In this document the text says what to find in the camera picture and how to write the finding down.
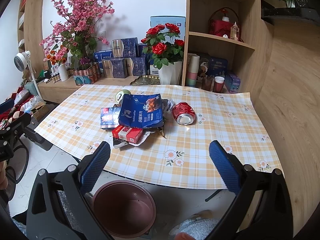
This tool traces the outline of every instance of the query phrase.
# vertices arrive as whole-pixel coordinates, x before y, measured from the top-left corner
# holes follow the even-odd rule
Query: person's hand
[[[7,162],[0,162],[0,190],[6,189],[8,186],[8,179],[5,176],[5,168],[7,167]]]
[[[189,236],[187,233],[178,233],[174,240],[195,240],[192,236]]]

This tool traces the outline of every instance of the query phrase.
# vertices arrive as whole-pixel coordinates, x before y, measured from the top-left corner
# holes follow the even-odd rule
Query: red basket
[[[230,38],[230,34],[231,34],[231,27],[234,25],[234,23],[230,23],[230,22],[225,22],[222,20],[214,20],[212,19],[217,12],[223,10],[223,9],[229,9],[231,11],[233,11],[233,13],[236,15],[238,21],[237,21],[237,25],[239,27],[239,41],[241,41],[241,26],[238,24],[239,22],[239,17],[237,15],[237,13],[229,8],[229,7],[222,7],[219,10],[216,10],[210,17],[209,19],[209,34],[211,35],[216,35],[216,36],[220,36],[223,37],[223,35],[228,35],[228,38]]]

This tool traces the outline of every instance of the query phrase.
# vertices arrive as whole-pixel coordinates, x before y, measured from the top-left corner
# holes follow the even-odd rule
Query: basket handle
[[[219,10],[216,10],[216,11],[210,16],[210,18],[209,18],[209,24],[210,24],[210,20],[212,19],[212,17],[214,17],[215,14],[216,14],[218,11],[221,11],[222,9],[229,9],[229,10],[233,11],[233,13],[236,15],[236,17],[237,17],[237,19],[238,19],[238,22],[239,22],[239,17],[238,17],[238,15],[237,15],[237,13],[236,13],[232,8],[230,8],[230,7],[222,7],[222,8],[220,8]]]

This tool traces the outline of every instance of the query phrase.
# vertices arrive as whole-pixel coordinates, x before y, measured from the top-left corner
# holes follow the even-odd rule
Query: maroon bucket
[[[93,212],[113,236],[134,238],[148,232],[156,220],[156,204],[139,184],[115,180],[101,186],[93,197]]]

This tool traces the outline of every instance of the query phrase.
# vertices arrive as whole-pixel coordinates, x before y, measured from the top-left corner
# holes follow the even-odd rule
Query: glass bottle
[[[230,39],[232,39],[232,40],[234,40],[234,41],[238,41],[238,40],[239,40],[239,27],[238,27],[238,25],[237,25],[236,22],[235,22],[235,24],[231,27]]]

